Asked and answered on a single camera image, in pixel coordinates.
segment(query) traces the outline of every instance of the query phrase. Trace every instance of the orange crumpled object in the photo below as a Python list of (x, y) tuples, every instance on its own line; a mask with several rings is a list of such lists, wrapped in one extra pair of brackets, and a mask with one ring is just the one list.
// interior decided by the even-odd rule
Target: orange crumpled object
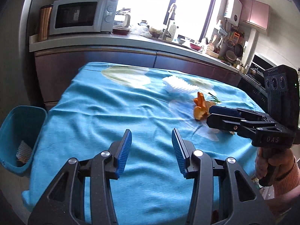
[(202, 120), (209, 115), (209, 108), (216, 105), (213, 101), (206, 101), (204, 95), (198, 92), (198, 97), (194, 99), (196, 106), (194, 107), (194, 118)]

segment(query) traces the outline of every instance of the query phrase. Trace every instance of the black handle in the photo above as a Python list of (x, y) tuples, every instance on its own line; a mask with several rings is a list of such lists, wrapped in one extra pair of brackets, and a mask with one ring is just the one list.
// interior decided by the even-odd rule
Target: black handle
[[(282, 151), (283, 150), (263, 148), (262, 149), (262, 156), (265, 159), (269, 159), (272, 156), (274, 156), (275, 154), (278, 154)], [(258, 183), (263, 187), (272, 186), (273, 182), (274, 182), (274, 180), (277, 176), (278, 170), (279, 170), (279, 166), (272, 166), (272, 165), (269, 164), (267, 175), (265, 177), (263, 177), (262, 179), (260, 179)]]

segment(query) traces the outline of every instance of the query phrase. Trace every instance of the white water heater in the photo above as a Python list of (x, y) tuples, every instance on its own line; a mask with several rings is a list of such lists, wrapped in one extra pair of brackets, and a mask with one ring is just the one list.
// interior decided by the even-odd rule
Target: white water heater
[(224, 17), (234, 26), (239, 25), (242, 4), (239, 0), (227, 0)]

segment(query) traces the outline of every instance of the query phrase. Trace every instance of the hand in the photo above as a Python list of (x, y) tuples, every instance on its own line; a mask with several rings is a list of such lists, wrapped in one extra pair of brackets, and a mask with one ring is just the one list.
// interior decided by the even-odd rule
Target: hand
[(276, 167), (279, 166), (276, 178), (283, 178), (294, 167), (294, 154), (291, 149), (286, 149), (285, 151), (276, 154), (269, 159), (265, 159), (263, 158), (263, 149), (259, 147), (255, 159), (255, 175), (258, 179), (262, 179), (267, 175), (268, 164)]

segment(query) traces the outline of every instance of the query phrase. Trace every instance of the kitchen counter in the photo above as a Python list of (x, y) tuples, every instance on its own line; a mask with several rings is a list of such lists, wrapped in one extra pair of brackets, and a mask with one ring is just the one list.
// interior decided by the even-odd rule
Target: kitchen counter
[(210, 64), (217, 65), (224, 69), (230, 70), (239, 74), (247, 82), (258, 89), (262, 94), (267, 96), (264, 89), (262, 89), (256, 82), (251, 80), (241, 71), (236, 68), (223, 63), (221, 60), (213, 58), (205, 53), (196, 52), (192, 49), (183, 47), (181, 45), (170, 44), (164, 41), (153, 40), (138, 35), (112, 35), (112, 34), (67, 34), (62, 36), (53, 36), (48, 40), (33, 43), (29, 45), (30, 52), (41, 52), (49, 49), (58, 49), (71, 46), (105, 46), (105, 47), (121, 47), (134, 48), (141, 50), (148, 50), (160, 53), (167, 53), (204, 61)]

